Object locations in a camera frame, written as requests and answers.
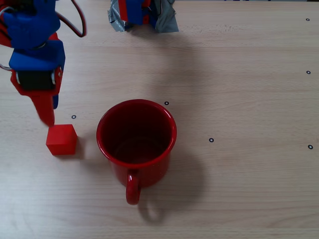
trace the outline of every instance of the table surface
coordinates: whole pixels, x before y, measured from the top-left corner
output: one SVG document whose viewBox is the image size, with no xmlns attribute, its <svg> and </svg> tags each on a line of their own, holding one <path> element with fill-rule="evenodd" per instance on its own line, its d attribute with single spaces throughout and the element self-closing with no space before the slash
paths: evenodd
<svg viewBox="0 0 319 239">
<path fill-rule="evenodd" d="M 47 128 L 1 71 L 1 239 L 319 237 L 318 3 L 178 1 L 169 34 L 115 32 L 109 1 L 79 3 L 88 36 L 59 30 L 55 111 L 75 127 L 76 155 L 50 154 Z M 57 4 L 80 25 L 71 1 Z M 11 49 L 0 53 L 8 62 Z M 178 139 L 166 177 L 130 206 L 95 133 L 136 98 L 168 101 Z"/>
</svg>

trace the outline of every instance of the gray tape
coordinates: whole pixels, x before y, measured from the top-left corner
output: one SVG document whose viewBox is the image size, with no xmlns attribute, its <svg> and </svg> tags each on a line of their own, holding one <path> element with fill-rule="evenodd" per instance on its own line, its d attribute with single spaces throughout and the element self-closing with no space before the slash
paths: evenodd
<svg viewBox="0 0 319 239">
<path fill-rule="evenodd" d="M 178 26 L 175 18 L 173 4 L 175 0 L 154 0 L 159 18 L 156 22 L 155 30 L 157 32 L 177 32 Z"/>
<path fill-rule="evenodd" d="M 178 26 L 175 18 L 175 10 L 172 7 L 175 0 L 154 0 L 159 18 L 155 30 L 160 33 L 177 32 Z M 118 0 L 111 0 L 111 7 L 108 11 L 109 22 L 115 31 L 125 31 L 126 23 L 121 20 Z"/>
<path fill-rule="evenodd" d="M 125 31 L 125 22 L 121 20 L 118 0 L 111 0 L 111 7 L 108 11 L 109 22 L 115 31 Z"/>
</svg>

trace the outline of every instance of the mug handle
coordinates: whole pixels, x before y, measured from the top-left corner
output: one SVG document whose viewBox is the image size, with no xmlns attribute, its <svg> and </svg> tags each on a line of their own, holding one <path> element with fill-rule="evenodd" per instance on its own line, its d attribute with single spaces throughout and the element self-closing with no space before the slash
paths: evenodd
<svg viewBox="0 0 319 239">
<path fill-rule="evenodd" d="M 128 204 L 136 205 L 139 203 L 141 188 L 139 186 L 139 178 L 137 171 L 128 170 L 126 184 L 126 201 Z"/>
</svg>

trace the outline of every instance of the red mug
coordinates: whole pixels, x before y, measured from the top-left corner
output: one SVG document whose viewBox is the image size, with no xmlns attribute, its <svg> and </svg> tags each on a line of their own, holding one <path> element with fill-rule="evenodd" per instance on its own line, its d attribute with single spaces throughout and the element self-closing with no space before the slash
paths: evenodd
<svg viewBox="0 0 319 239">
<path fill-rule="evenodd" d="M 125 101 L 103 115 L 96 132 L 98 146 L 126 185 L 129 204 L 139 202 L 141 188 L 164 177 L 176 137 L 173 116 L 152 101 Z"/>
</svg>

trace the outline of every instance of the red cube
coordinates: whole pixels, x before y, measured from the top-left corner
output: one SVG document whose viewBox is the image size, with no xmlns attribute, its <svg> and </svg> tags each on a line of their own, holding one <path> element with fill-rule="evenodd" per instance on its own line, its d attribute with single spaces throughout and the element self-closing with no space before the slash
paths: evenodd
<svg viewBox="0 0 319 239">
<path fill-rule="evenodd" d="M 71 124 L 58 124 L 49 128 L 46 146 L 52 155 L 75 154 L 77 135 Z"/>
</svg>

